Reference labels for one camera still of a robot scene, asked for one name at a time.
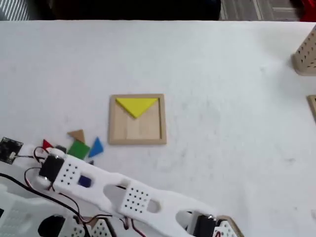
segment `floor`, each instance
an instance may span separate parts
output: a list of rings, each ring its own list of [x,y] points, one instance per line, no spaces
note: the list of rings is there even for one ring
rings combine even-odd
[[[299,21],[301,0],[222,0],[221,20]]]

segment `cable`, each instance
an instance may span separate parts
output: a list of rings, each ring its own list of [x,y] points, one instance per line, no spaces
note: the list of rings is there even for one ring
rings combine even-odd
[[[81,220],[82,223],[89,224],[91,221],[93,221],[93,220],[95,220],[95,219],[101,219],[101,217],[112,217],[112,216],[113,216],[113,215],[110,215],[110,214],[109,214],[109,215],[108,215],[108,214],[98,214],[98,215],[95,215],[95,216],[91,217],[88,221],[86,221],[86,220],[84,220],[84,218],[81,216],[79,205],[78,205],[78,203],[77,203],[75,200],[73,200],[71,197],[69,197],[69,196],[67,196],[67,195],[65,195],[65,194],[63,194],[63,193],[58,193],[58,194],[60,194],[60,195],[62,195],[62,196],[64,196],[64,197],[66,197],[66,198],[68,198],[69,200],[71,200],[71,201],[76,205],[76,207],[77,207],[77,209],[78,209],[78,213],[79,213],[79,219]]]
[[[31,185],[31,182],[30,182],[30,181],[28,180],[28,178],[26,177],[27,172],[28,172],[29,170],[31,170],[31,169],[40,169],[40,167],[31,167],[31,168],[28,168],[27,170],[25,170],[25,172],[24,172],[24,181],[25,181],[26,185],[27,185],[29,188],[33,189],[32,185]]]
[[[49,152],[48,152],[48,150],[46,150],[44,147],[35,147],[35,149],[34,149],[34,151],[33,151],[33,157],[34,157],[34,159],[37,160],[38,163],[40,163],[40,158],[41,158],[41,157],[38,157],[38,156],[36,155],[36,150],[37,150],[38,148],[43,149],[47,154],[49,154]]]
[[[141,237],[146,237],[146,235],[144,235],[139,229],[136,228],[136,226],[134,225],[134,220],[131,219],[132,222],[132,227],[134,229],[134,231],[136,231]]]
[[[124,217],[124,219],[125,219],[125,222],[122,219],[119,219],[119,220],[123,222],[124,229],[128,230],[129,229],[128,218]]]
[[[42,194],[42,193],[36,191],[36,190],[34,190],[34,189],[30,188],[30,187],[25,186],[25,185],[22,184],[20,181],[16,180],[15,178],[13,178],[13,177],[11,177],[11,176],[9,176],[9,175],[7,175],[7,174],[0,173],[0,177],[3,177],[3,178],[5,178],[5,179],[8,179],[8,180],[12,181],[13,183],[19,185],[20,187],[22,187],[22,188],[25,189],[26,191],[29,191],[29,192],[31,192],[31,193],[33,193],[33,194],[35,194],[35,195],[38,195],[38,196],[40,196],[40,197],[42,197],[42,198],[45,198],[45,199],[50,200],[50,201],[52,201],[52,202],[54,202],[54,203],[56,203],[56,204],[59,204],[59,205],[63,206],[64,208],[70,210],[70,211],[71,211],[72,213],[74,213],[76,216],[79,216],[79,213],[78,213],[76,210],[74,210],[72,207],[70,207],[70,206],[64,204],[63,202],[61,202],[61,201],[59,201],[59,200],[57,200],[57,199],[54,199],[54,198],[52,198],[52,197],[50,197],[50,196],[47,196],[47,195],[45,195],[45,194]],[[87,228],[87,226],[86,226],[85,223],[83,224],[83,228],[84,228],[84,231],[85,231],[85,236],[91,237],[91,236],[90,236],[90,233],[89,233],[89,231],[88,231],[88,228]]]

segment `perforated wooden block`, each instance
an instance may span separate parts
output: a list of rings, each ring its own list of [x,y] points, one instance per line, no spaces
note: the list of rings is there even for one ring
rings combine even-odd
[[[157,98],[148,109],[135,118],[117,98]],[[166,123],[163,94],[113,95],[110,99],[109,144],[166,144]]]
[[[316,95],[309,95],[307,97],[314,119],[316,121]]]
[[[295,71],[303,76],[316,76],[316,26],[292,56]]]

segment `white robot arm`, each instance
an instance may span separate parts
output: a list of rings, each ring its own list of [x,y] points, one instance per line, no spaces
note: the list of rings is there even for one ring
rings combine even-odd
[[[37,181],[44,187],[77,197],[117,217],[144,222],[166,237],[242,237],[230,218],[219,218],[214,208],[184,195],[157,190],[118,173],[109,173],[59,149],[52,149],[40,169]],[[114,203],[104,190],[107,186],[125,189]],[[156,208],[150,209],[151,203]],[[185,230],[176,220],[179,212],[191,213]]]

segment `wooden frame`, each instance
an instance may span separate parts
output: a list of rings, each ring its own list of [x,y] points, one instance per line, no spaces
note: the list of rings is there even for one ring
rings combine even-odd
[[[132,118],[132,116],[116,102],[116,98],[118,97],[158,98],[158,101],[139,118]],[[167,143],[163,94],[112,95],[110,98],[109,113],[109,144],[159,145]],[[145,134],[141,134],[141,128],[143,128]]]

